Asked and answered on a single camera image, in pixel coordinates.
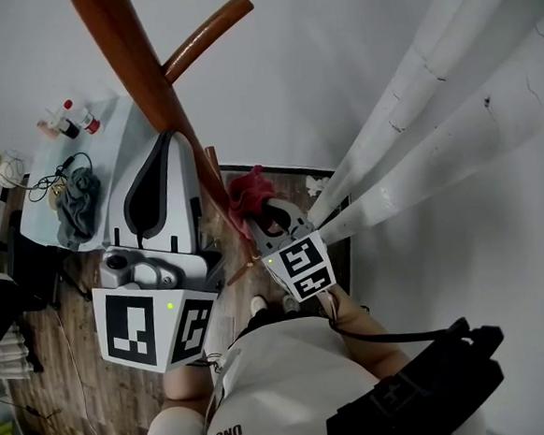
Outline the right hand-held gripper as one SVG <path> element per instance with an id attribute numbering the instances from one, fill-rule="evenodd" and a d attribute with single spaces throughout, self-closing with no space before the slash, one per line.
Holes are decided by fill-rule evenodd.
<path id="1" fill-rule="evenodd" d="M 253 216 L 248 218 L 248 225 L 260 255 L 264 255 L 263 264 L 277 284 L 297 301 L 310 299 L 333 286 L 335 273 L 319 230 L 282 243 L 283 230 L 309 231 L 309 222 L 298 206 L 284 199 L 271 199 L 267 200 L 267 212 L 273 221 L 269 227 Z"/>

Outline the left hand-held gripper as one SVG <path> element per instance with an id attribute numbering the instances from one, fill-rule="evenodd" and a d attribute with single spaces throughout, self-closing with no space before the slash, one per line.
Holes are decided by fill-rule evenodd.
<path id="1" fill-rule="evenodd" d="M 224 261 L 217 250 L 196 254 L 199 191 L 186 137 L 150 138 L 120 171 L 108 208 L 118 247 L 104 253 L 93 289 L 100 350 L 108 362 L 167 372 L 204 353 Z"/>

